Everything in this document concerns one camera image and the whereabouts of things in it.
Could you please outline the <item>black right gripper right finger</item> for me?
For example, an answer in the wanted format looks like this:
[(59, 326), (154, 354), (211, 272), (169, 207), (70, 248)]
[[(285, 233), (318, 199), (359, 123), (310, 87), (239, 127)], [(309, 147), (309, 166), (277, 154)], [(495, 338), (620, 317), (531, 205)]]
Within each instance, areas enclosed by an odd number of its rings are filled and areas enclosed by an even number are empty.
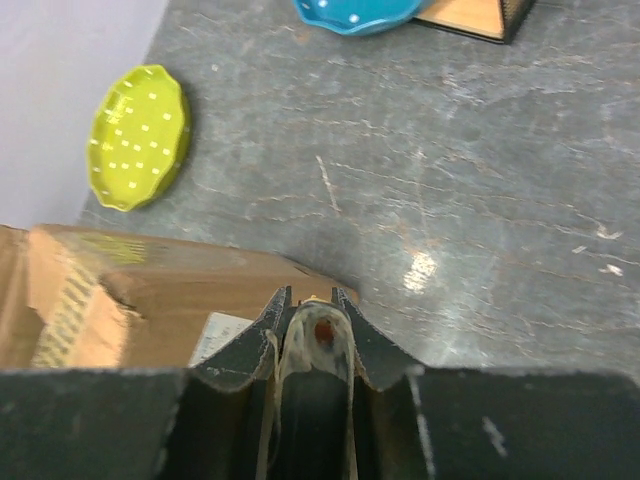
[(355, 339), (353, 427), (360, 479), (433, 479), (428, 428), (408, 375), (421, 365), (365, 319), (346, 290), (332, 302), (347, 314)]

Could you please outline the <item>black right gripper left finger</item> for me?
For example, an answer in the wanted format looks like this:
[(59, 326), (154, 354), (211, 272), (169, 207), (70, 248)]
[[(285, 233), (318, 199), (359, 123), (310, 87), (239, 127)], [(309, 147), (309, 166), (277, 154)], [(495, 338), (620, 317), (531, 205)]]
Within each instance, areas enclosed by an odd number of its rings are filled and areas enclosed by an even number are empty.
[(166, 444), (166, 479), (265, 479), (278, 343), (292, 315), (281, 287), (239, 336), (188, 372)]

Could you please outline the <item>yellow utility knife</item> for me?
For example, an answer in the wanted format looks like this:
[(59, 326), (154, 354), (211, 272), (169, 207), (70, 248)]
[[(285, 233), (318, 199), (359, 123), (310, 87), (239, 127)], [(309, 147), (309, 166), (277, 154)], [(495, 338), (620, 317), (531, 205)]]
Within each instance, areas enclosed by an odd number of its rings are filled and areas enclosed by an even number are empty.
[(355, 339), (346, 312), (312, 296), (275, 347), (257, 479), (356, 479)]

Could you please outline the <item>brown cardboard express box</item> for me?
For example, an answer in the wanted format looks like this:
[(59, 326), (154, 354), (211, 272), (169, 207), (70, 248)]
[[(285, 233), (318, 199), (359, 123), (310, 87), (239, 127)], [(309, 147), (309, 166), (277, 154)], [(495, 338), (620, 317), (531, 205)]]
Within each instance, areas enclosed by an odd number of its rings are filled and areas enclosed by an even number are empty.
[(338, 281), (282, 256), (118, 231), (1, 230), (1, 364), (181, 367), (208, 317), (256, 320), (274, 293)]

